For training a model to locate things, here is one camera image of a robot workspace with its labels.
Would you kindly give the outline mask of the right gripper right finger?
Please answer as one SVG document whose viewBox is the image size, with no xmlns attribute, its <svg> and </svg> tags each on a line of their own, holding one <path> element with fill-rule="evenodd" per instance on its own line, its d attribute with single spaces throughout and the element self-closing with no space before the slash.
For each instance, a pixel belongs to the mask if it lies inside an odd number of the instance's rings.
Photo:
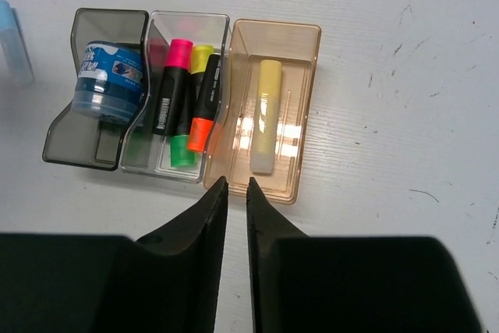
<svg viewBox="0 0 499 333">
<path fill-rule="evenodd" d="M 246 193 L 256 332 L 479 332 L 453 257 L 427 236 L 312 237 Z"/>
</svg>

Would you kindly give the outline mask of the pink highlighter marker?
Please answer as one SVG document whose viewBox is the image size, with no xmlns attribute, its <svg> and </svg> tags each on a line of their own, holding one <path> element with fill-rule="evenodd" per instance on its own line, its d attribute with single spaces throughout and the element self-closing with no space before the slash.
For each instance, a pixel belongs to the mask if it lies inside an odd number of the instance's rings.
<svg viewBox="0 0 499 333">
<path fill-rule="evenodd" d="M 161 86 L 154 112 L 152 133 L 174 136 L 190 77 L 193 42 L 172 39 L 161 77 Z"/>
</svg>

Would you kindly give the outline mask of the clear transparent tray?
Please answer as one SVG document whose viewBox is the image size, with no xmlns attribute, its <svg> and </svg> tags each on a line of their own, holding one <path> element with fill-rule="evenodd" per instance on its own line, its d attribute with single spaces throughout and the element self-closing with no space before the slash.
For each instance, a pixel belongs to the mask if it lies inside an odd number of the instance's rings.
<svg viewBox="0 0 499 333">
<path fill-rule="evenodd" d="M 196 104 L 211 55 L 230 34 L 223 13 L 154 11 L 143 39 L 146 94 L 122 144 L 124 172 L 179 182 L 203 179 L 206 150 L 188 148 Z"/>
</svg>

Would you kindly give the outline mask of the yellow highlighter marker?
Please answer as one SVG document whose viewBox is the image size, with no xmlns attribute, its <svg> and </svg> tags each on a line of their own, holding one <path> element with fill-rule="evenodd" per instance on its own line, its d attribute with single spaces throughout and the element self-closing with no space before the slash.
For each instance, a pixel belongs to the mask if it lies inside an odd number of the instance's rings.
<svg viewBox="0 0 499 333">
<path fill-rule="evenodd" d="M 207 68 L 207 62 L 211 55 L 214 54 L 214 47 L 209 44 L 196 45 L 193 47 L 191 54 L 191 78 L 193 81 L 196 93 L 199 93 L 202 84 L 203 76 Z"/>
</svg>

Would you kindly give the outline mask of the orange highlighter marker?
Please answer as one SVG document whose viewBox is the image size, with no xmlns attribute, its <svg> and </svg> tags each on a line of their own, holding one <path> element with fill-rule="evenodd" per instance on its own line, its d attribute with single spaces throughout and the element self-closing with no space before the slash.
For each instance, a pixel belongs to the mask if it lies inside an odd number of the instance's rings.
<svg viewBox="0 0 499 333">
<path fill-rule="evenodd" d="M 207 60 L 207 67 L 201 81 L 199 95 L 194 108 L 188 142 L 188 149 L 190 151 L 197 153 L 204 152 L 218 111 L 220 73 L 221 56 L 212 54 Z"/>
</svg>

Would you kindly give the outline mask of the amber transparent tray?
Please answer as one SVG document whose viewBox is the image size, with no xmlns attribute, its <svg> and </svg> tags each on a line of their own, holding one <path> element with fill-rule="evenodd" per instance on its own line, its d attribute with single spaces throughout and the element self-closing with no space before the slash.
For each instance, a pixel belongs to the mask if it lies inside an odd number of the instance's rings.
<svg viewBox="0 0 499 333">
<path fill-rule="evenodd" d="M 224 176 L 229 192 L 243 197 L 255 179 L 268 200 L 295 203 L 320 39 L 318 25 L 235 21 L 223 64 L 225 113 L 208 146 L 204 187 Z"/>
</svg>

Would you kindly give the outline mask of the blue cleaning gel jar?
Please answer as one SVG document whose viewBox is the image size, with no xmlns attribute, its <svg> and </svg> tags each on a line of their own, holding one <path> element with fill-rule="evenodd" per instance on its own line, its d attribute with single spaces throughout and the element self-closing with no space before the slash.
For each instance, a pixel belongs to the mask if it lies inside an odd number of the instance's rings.
<svg viewBox="0 0 499 333">
<path fill-rule="evenodd" d="M 71 110 L 87 117 L 128 123 L 143 97 L 143 62 L 123 44 L 91 41 L 78 72 Z"/>
</svg>

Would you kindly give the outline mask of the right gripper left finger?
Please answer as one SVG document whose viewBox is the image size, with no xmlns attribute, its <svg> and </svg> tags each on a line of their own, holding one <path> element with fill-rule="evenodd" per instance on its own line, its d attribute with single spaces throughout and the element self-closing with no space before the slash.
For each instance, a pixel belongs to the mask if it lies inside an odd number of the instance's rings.
<svg viewBox="0 0 499 333">
<path fill-rule="evenodd" d="M 227 216 L 220 178 L 137 240 L 3 234 L 2 331 L 213 331 Z"/>
</svg>

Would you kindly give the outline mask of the green highlighter marker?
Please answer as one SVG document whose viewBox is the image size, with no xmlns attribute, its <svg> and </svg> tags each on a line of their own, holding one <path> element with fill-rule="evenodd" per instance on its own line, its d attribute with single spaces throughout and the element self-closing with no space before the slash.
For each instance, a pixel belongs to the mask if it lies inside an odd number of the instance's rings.
<svg viewBox="0 0 499 333">
<path fill-rule="evenodd" d="M 195 100 L 195 89 L 187 83 L 175 135 L 170 139 L 170 163 L 173 168 L 190 168 L 196 164 L 195 154 L 188 149 Z"/>
</svg>

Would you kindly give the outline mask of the yellow glue stick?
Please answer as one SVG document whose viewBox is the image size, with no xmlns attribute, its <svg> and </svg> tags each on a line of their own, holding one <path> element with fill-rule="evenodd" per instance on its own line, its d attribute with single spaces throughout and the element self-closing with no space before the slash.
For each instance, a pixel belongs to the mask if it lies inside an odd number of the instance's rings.
<svg viewBox="0 0 499 333">
<path fill-rule="evenodd" d="M 264 59 L 260 63 L 250 151 L 252 173 L 268 175 L 274 169 L 281 79 L 282 64 L 279 61 Z"/>
</svg>

